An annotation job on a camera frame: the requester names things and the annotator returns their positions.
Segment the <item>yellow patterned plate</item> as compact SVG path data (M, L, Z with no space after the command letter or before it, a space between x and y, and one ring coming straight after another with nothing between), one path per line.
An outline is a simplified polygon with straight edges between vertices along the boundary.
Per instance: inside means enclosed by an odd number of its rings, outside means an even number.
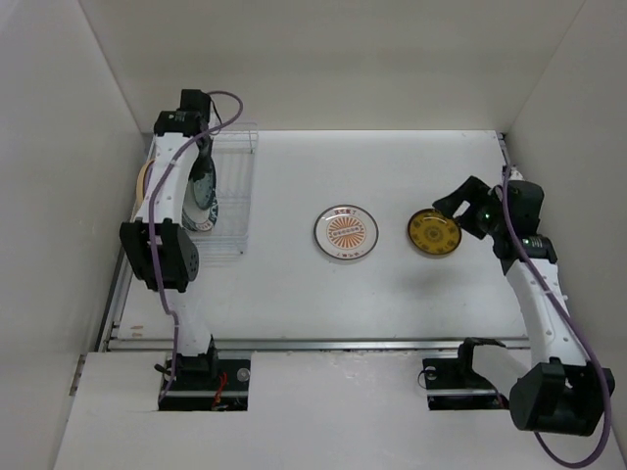
M435 209L414 213L407 227L411 243L423 254L444 257L460 245L462 234L458 224Z

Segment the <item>blue floral green plate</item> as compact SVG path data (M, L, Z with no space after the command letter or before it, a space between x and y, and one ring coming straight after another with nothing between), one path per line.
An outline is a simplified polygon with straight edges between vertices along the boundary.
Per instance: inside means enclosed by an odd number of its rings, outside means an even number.
M212 173L199 181L192 181L191 176L188 183L189 195L193 196L197 202L207 201L215 197L217 199L217 171L212 158Z

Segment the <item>white orange sunburst plate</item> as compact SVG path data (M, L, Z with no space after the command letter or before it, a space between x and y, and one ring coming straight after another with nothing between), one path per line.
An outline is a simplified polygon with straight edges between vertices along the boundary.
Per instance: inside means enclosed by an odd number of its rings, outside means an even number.
M357 261L367 257L377 246L379 227L365 209L355 205L336 205L316 218L313 240L331 259Z

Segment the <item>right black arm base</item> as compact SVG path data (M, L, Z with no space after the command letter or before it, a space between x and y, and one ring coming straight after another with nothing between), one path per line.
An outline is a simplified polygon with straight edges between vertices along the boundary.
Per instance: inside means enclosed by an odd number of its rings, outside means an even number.
M461 371L453 357L426 357L417 377L430 411L508 410L508 400L484 378Z

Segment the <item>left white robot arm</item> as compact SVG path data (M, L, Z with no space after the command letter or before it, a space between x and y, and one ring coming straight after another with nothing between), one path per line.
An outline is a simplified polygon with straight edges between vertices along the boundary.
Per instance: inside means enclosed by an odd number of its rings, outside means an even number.
M137 178L135 215L120 228L135 277L157 294L173 323L172 354L191 357L185 376L197 388L218 379L218 363L206 355L211 334L182 295L200 271L193 231L212 229L217 214L214 135L222 129L211 94L184 89L178 107L159 113L149 157Z

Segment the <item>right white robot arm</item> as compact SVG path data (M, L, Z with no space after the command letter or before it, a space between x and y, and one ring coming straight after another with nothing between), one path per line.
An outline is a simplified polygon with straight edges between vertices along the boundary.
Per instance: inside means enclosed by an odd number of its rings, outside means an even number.
M591 436L604 415L604 398L615 380L595 368L567 321L551 240L537 231L543 189L513 180L489 187L475 176L434 202L468 234L491 237L493 252L513 290L530 344L531 364L516 360L495 339L467 338L454 361L456 378L467 386L487 381L504 397L521 431Z

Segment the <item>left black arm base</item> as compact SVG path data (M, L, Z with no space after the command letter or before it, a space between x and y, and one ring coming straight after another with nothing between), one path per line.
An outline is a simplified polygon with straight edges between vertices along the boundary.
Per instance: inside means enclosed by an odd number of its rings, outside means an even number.
M246 411L251 360L219 358L206 353L176 357L175 378L168 387L172 360L156 364L163 381L158 397L160 411Z

